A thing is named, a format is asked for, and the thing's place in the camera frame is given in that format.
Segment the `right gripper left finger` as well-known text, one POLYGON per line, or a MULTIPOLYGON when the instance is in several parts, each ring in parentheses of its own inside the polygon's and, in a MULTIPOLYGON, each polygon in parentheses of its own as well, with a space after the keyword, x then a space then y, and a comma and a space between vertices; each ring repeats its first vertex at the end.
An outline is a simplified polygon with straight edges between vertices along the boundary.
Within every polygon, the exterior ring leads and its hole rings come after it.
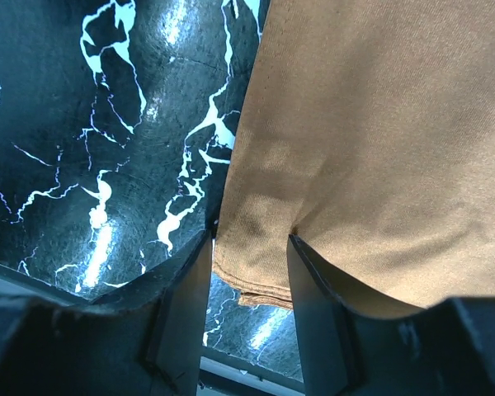
POLYGON ((131 337, 150 395, 196 394, 211 256, 212 234, 204 229, 164 264, 94 300, 127 323, 143 324, 131 337))

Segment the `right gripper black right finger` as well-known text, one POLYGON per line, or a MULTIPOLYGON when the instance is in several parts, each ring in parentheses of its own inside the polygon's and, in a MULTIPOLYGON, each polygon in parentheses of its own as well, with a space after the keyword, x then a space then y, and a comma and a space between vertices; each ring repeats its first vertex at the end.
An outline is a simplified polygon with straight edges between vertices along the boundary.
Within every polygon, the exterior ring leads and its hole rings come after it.
POLYGON ((406 319, 419 308, 339 270, 291 234, 287 265, 307 395, 433 395, 406 319))

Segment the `orange cloth napkin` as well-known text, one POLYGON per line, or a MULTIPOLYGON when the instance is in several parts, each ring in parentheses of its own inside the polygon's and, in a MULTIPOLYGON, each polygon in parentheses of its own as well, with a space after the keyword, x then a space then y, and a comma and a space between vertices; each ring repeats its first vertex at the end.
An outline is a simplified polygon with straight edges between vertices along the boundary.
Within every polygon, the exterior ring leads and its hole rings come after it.
POLYGON ((217 275, 290 308, 290 234, 405 303, 495 295, 495 1, 274 1, 217 275))

